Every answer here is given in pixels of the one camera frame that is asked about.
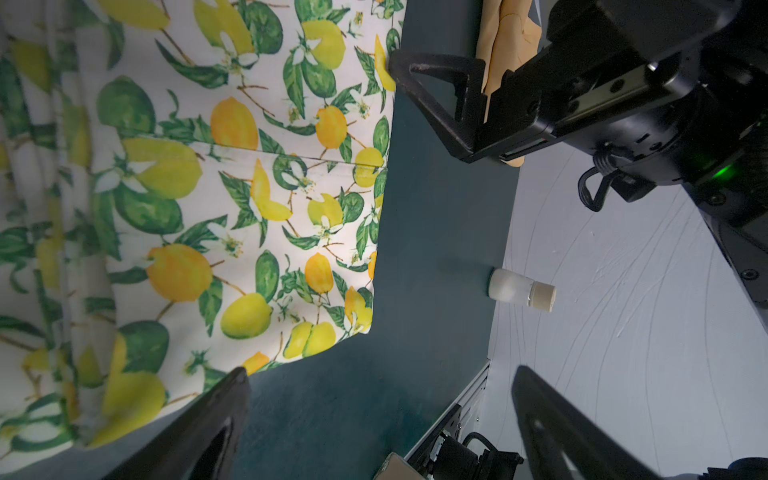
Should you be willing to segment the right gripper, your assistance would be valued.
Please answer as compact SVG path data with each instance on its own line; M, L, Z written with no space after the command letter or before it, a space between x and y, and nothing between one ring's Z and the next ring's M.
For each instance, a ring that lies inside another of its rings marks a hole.
M560 1L548 45L501 76L483 123L482 60L396 50L388 71L461 161L568 143L709 164L732 153L739 133L721 124L725 104L711 92L708 48L742 8L739 1Z

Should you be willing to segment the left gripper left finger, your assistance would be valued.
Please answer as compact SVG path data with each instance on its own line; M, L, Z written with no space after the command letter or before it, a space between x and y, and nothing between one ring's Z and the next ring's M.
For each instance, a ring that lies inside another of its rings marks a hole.
M250 387L232 370L108 479L228 479L248 420Z

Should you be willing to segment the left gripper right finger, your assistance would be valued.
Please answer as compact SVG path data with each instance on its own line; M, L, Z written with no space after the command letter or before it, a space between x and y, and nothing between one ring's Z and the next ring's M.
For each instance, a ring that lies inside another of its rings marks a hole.
M531 368L517 368L511 387L520 435L535 479L657 479Z

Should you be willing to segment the yellow skirt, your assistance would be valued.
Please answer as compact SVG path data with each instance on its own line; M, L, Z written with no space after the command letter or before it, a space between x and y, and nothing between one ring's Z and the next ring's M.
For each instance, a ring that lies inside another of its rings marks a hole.
M491 100L507 71L515 71L537 53L542 27L530 18L533 0L484 0L476 58L485 63L482 93Z

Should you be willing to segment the green floral skirt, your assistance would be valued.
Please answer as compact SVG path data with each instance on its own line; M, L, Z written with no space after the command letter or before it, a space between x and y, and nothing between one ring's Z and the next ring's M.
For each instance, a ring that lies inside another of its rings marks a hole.
M1 5L1 471L373 321L402 1Z

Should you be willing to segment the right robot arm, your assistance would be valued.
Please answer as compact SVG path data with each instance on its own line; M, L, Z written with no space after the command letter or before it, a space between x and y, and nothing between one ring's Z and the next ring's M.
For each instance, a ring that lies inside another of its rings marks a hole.
M488 95L479 59L397 50L388 70L466 163L567 144L592 159L592 211L681 185L765 315L766 3L560 1L547 40Z

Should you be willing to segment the small white bottle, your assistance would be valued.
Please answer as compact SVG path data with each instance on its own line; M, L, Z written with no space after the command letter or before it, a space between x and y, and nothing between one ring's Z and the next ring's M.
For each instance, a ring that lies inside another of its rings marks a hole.
M498 302L527 306L551 312L556 300L556 287L533 280L507 269L495 269L489 279L488 296Z

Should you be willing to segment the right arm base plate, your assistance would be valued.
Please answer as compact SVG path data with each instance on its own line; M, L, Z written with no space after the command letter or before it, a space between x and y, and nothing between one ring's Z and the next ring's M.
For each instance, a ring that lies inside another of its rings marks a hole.
M460 404L449 408L406 456L407 464L431 479L513 479L523 457L498 450L477 432L459 440L461 413Z

